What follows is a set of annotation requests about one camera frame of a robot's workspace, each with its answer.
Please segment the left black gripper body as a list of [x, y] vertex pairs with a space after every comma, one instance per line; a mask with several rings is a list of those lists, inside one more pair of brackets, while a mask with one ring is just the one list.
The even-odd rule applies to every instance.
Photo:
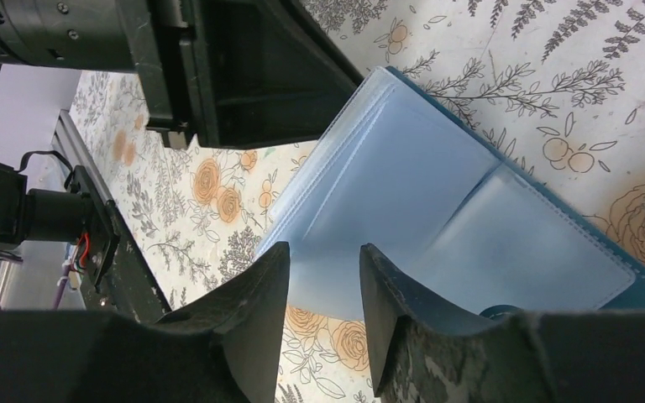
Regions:
[[30, 65], [133, 73], [164, 146], [194, 137], [180, 40], [182, 1], [0, 1], [0, 70]]

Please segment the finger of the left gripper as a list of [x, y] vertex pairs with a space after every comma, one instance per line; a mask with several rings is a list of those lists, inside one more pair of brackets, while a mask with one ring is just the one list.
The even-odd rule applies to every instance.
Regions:
[[319, 139], [362, 74], [298, 1], [185, 1], [191, 128], [206, 148]]

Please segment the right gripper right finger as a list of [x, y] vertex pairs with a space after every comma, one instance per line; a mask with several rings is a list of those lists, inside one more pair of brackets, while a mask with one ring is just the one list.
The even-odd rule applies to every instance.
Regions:
[[359, 253], [374, 395], [383, 402], [645, 402], [645, 310], [475, 315]]

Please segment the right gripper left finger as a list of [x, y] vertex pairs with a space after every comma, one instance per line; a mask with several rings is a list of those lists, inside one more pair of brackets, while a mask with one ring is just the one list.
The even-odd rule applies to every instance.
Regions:
[[0, 311], [0, 402], [272, 402], [290, 248], [159, 321]]

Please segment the blue leather card holder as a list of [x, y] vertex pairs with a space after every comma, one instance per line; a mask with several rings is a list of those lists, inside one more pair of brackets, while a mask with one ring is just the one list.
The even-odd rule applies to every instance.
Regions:
[[376, 68], [276, 198], [288, 301], [359, 320], [359, 253], [475, 314], [645, 309], [645, 267], [398, 70]]

